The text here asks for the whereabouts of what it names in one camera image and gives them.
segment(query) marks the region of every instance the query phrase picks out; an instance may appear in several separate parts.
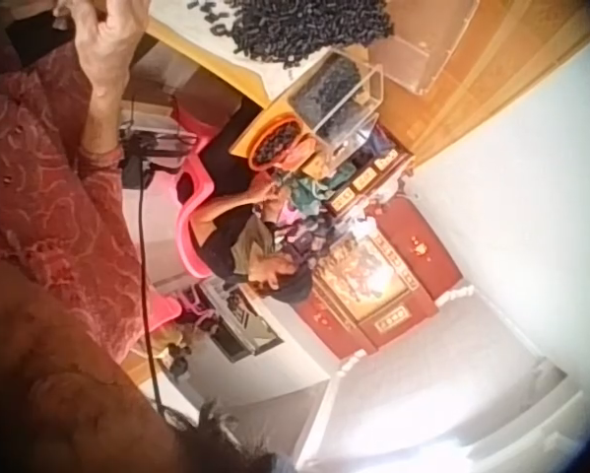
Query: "red floral cloth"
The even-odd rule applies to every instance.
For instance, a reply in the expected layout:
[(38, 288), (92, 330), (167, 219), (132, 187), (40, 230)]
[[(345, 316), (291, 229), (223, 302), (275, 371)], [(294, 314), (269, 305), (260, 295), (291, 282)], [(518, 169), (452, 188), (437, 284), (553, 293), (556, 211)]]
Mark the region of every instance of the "red floral cloth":
[(121, 149), (79, 149), (90, 93), (73, 43), (0, 76), (0, 256), (119, 362), (143, 333), (140, 263), (122, 214)]

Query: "red altar cabinet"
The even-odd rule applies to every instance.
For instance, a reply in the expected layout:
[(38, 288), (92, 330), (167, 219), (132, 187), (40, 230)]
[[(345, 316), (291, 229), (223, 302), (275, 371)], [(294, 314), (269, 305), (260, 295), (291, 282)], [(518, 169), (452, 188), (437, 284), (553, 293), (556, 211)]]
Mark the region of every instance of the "red altar cabinet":
[(314, 272), (312, 296), (296, 307), (341, 359), (373, 353), (436, 315), (436, 299), (462, 277), (406, 198), (391, 200), (376, 223), (369, 235), (332, 245)]

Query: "wire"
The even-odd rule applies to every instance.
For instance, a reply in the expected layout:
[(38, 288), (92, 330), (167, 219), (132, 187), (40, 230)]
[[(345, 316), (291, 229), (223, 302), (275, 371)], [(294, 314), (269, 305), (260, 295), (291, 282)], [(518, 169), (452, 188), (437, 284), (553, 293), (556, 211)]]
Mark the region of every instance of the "wire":
[[(130, 101), (130, 120), (126, 135), (130, 137), (133, 124), (135, 123), (135, 95)], [(144, 321), (144, 339), (146, 340), (146, 353), (148, 355), (148, 368), (150, 369), (150, 378), (153, 381), (153, 392), (155, 394), (155, 404), (157, 411), (161, 416), (165, 415), (165, 407), (161, 400), (159, 382), (157, 380), (157, 368), (155, 366), (155, 355), (153, 353), (153, 344), (150, 337), (150, 322), (148, 320), (148, 280), (146, 271), (146, 239), (144, 238), (144, 157), (139, 157), (139, 210), (138, 210), (138, 227), (139, 227), (139, 252), (141, 257), (141, 314)]]

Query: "pink plastic chair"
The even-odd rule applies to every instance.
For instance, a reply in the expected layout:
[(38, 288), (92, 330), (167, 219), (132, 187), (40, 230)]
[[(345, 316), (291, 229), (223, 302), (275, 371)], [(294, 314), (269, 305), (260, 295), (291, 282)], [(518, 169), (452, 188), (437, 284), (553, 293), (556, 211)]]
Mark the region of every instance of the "pink plastic chair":
[(162, 325), (179, 317), (182, 306), (175, 298), (162, 296), (157, 291), (150, 291), (150, 306), (152, 316), (149, 320), (150, 333), (153, 333)]
[(219, 133), (220, 129), (197, 120), (182, 108), (177, 108), (173, 116), (183, 128), (197, 136), (196, 146), (189, 156), (185, 158), (182, 170), (174, 182), (173, 194), (177, 202), (176, 184), (184, 174), (189, 174), (194, 187), (194, 192), (183, 204), (176, 219), (176, 247), (187, 272), (195, 278), (205, 279), (211, 276), (212, 272), (200, 259), (196, 253), (196, 248), (192, 244), (189, 233), (189, 218), (192, 212), (214, 192), (214, 181), (207, 173), (198, 154)]

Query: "woman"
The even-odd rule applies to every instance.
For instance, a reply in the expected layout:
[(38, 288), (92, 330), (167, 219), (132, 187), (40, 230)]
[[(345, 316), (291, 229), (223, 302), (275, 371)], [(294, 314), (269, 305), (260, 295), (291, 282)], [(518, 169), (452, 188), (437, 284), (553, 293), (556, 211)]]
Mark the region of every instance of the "woman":
[(0, 471), (270, 471), (209, 408), (172, 429), (112, 360), (143, 332), (117, 122), (149, 1), (65, 3), (75, 49), (0, 76)]
[[(194, 211), (190, 232), (196, 252), (214, 274), (230, 284), (250, 283), (261, 296), (296, 304), (312, 289), (307, 265), (274, 249), (273, 233), (286, 205), (287, 189), (278, 189), (265, 173), (253, 174), (229, 147), (254, 117), (243, 101), (201, 159), (215, 182), (212, 197)], [(260, 207), (258, 216), (253, 207)]]

